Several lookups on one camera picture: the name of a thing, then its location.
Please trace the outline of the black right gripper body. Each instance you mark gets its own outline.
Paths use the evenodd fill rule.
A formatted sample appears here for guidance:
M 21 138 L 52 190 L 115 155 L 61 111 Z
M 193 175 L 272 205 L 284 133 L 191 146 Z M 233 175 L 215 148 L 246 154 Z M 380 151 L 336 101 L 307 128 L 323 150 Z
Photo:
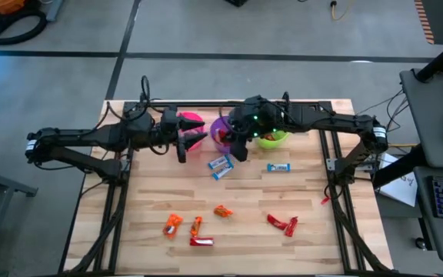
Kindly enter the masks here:
M 231 111 L 231 129 L 237 135 L 256 138 L 276 132 L 283 126 L 283 113 L 260 95 L 247 98 Z

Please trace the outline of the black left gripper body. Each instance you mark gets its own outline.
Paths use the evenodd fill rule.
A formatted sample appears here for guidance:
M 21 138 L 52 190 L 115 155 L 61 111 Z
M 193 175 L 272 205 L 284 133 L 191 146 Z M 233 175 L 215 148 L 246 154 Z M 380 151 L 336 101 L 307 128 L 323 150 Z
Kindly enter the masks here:
M 164 143 L 172 143 L 178 137 L 178 116 L 176 109 L 165 109 L 161 116 L 160 131 Z

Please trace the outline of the pink plastic bucket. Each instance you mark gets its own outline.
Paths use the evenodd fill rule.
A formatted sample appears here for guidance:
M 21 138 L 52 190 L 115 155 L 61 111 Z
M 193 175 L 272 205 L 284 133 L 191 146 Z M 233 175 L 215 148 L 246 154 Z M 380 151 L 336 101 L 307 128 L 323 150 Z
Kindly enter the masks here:
M 186 119 L 190 119 L 190 120 L 194 120 L 194 121 L 203 122 L 203 118 L 198 113 L 195 113 L 195 112 L 183 111 L 183 112 L 179 112 L 178 116 L 182 116 L 182 117 L 184 117 Z M 194 129 L 189 129 L 189 130 L 186 130 L 186 131 L 182 131 L 181 130 L 180 133 L 182 135 L 186 135 L 186 134 L 195 135 L 195 134 L 203 133 L 204 131 L 205 131 L 205 127 L 201 126 L 201 127 L 197 127 L 197 128 L 194 128 Z M 191 151 L 194 151 L 194 150 L 198 149 L 201 146 L 201 144 L 202 144 L 201 142 L 196 142 L 192 147 L 190 147 L 188 149 L 188 152 L 191 152 Z

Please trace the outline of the purple plastic bucket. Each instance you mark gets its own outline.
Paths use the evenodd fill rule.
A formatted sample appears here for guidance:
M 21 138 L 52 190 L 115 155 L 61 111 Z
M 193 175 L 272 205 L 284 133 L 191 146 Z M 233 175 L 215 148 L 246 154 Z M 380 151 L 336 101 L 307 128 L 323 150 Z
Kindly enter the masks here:
M 210 127 L 210 136 L 214 142 L 215 148 L 223 154 L 229 154 L 230 153 L 230 144 L 229 145 L 221 145 L 217 142 L 216 139 L 216 130 L 217 129 L 223 129 L 226 130 L 228 133 L 231 132 L 231 130 L 228 128 L 228 116 L 222 116 L 220 118 L 217 118 L 213 121 L 211 127 Z

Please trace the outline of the green plastic bucket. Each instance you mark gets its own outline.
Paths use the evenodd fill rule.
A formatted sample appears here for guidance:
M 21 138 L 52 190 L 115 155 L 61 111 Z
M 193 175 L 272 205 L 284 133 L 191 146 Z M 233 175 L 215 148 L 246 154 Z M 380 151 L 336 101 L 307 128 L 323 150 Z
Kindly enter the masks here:
M 289 133 L 288 132 L 283 132 L 283 131 L 276 131 L 273 133 L 277 133 L 279 140 L 278 141 L 269 141 L 269 140 L 265 140 L 264 136 L 262 138 L 257 138 L 256 139 L 256 143 L 257 145 L 262 148 L 262 149 L 276 149 L 278 147 L 280 147 L 286 140 L 287 137 L 289 137 Z

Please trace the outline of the thick black stand pole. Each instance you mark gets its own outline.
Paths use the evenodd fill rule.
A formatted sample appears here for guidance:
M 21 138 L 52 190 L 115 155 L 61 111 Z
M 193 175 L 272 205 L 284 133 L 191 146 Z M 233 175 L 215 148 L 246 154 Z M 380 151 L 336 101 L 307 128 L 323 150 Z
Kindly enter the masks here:
M 427 165 L 424 149 L 421 144 L 416 145 L 407 155 L 385 166 L 383 169 L 379 169 L 372 177 L 373 188 L 379 189 L 389 182 L 412 172 L 415 167 Z

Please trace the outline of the white paper sheet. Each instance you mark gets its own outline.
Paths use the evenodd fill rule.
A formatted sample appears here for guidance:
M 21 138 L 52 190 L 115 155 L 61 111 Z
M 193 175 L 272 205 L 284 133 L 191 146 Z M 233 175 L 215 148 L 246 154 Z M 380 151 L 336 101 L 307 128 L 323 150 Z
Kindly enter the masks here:
M 415 207 L 417 203 L 418 183 L 413 172 L 409 172 L 382 187 L 375 189 L 380 195 Z

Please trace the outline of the grey vacuum nozzle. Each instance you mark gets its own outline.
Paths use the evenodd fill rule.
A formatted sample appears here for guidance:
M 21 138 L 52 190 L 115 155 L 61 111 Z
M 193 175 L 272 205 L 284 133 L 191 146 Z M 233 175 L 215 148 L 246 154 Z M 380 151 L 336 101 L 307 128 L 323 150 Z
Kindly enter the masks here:
M 64 4 L 65 0 L 50 0 L 50 1 L 51 2 L 48 4 L 46 19 L 48 22 L 55 22 L 58 17 L 58 13 L 62 5 Z

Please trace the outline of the grey desk top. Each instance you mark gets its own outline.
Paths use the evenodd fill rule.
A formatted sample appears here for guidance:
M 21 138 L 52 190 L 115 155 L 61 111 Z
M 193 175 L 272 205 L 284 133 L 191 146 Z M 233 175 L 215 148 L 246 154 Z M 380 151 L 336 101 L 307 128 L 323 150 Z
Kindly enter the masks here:
M 429 166 L 443 168 L 443 74 L 420 82 L 413 71 L 399 74 Z

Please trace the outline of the orange shop vacuum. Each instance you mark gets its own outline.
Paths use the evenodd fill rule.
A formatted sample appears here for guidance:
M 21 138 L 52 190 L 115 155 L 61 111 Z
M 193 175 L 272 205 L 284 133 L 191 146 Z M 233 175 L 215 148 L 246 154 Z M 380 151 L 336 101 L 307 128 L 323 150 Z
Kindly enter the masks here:
M 7 15 L 22 9 L 26 0 L 0 0 L 0 14 Z

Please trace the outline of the black aluminium frame rail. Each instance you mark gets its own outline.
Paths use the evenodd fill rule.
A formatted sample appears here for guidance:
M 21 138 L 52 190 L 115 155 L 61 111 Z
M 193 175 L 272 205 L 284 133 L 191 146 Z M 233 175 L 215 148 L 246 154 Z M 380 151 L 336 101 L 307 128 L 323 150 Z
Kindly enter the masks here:
M 336 210 L 335 210 L 334 196 L 336 196 L 336 191 L 335 191 L 335 188 L 334 188 L 333 183 L 331 181 L 331 171 L 328 169 L 328 166 L 326 164 L 327 159 L 330 157 L 329 148 L 328 148 L 328 141 L 326 138 L 325 131 L 321 130 L 318 132 L 318 134 L 319 134 L 320 143 L 321 143 L 321 151 L 323 154 L 325 172 L 326 172 L 327 180 L 328 180 L 327 188 L 325 189 L 325 191 L 327 193 L 327 196 L 330 197 L 332 215 L 333 215 L 333 219 L 335 222 L 336 236 L 337 236 L 337 241 L 338 241 L 338 247 L 339 247 L 339 253 L 340 253 L 340 257 L 341 257 L 343 273 L 346 273 L 346 271 L 348 269 L 350 269 L 351 264 L 350 264 L 350 259 L 349 259 L 349 255 L 348 255 L 348 247 L 347 247 L 347 243 L 346 243 L 344 229 L 343 229 L 341 222 L 339 221 L 338 217 L 335 214 Z
M 168 107 L 170 105 L 176 105 L 178 107 L 235 107 L 241 102 L 241 100 L 191 100 L 191 101 L 180 101 L 180 100 L 162 100 L 151 102 L 152 107 Z M 320 107 L 327 110 L 332 110 L 331 101 L 291 101 L 292 105 L 304 105 L 309 107 Z
M 368 262 L 374 272 L 389 271 L 390 268 L 380 262 L 378 257 L 367 246 L 365 240 L 359 235 L 349 185 L 339 185 L 338 178 L 332 176 L 328 187 L 328 193 L 331 197 L 331 205 L 337 221 L 338 242 L 340 244 L 344 243 L 343 250 L 345 251 L 345 256 L 348 256 L 345 238 L 345 232 L 347 232 L 351 238 L 355 252 L 358 271 L 367 271 L 365 261 Z
M 74 275 L 78 273 L 87 272 L 92 262 L 98 261 L 98 269 L 93 269 L 97 272 L 102 267 L 102 258 L 105 250 L 105 241 L 109 237 L 112 229 L 115 227 L 116 215 L 112 214 L 112 203 L 115 196 L 115 185 L 108 185 L 108 191 L 105 200 L 104 212 L 102 215 L 102 223 L 98 238 L 92 244 L 92 247 L 83 256 L 81 261 L 73 268 L 64 271 L 67 275 Z
M 118 217 L 118 221 L 115 226 L 114 236 L 112 239 L 112 247 L 110 252 L 110 259 L 108 264 L 108 268 L 111 269 L 113 272 L 115 272 L 116 270 L 116 265 L 118 261 L 118 250 L 121 243 L 122 224 L 125 215 L 125 204 L 128 194 L 128 184 L 131 174 L 133 155 L 134 155 L 134 150 L 128 149 L 128 152 L 126 154 L 126 165 L 123 171 L 125 183 L 122 185 L 121 194 L 119 196 L 118 205 L 116 209 L 117 212 L 120 212 L 120 216 Z

